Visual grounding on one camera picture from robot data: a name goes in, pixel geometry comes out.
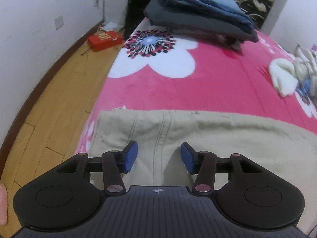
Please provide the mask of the person's left hand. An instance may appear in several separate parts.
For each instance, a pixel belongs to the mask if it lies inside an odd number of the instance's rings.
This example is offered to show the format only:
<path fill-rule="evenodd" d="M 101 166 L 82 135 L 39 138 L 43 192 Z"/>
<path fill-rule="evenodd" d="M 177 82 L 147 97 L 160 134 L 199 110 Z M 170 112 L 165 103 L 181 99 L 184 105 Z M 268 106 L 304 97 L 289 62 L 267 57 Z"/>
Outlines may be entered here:
<path fill-rule="evenodd" d="M 8 221 L 7 189 L 0 184 L 0 225 L 6 225 Z"/>

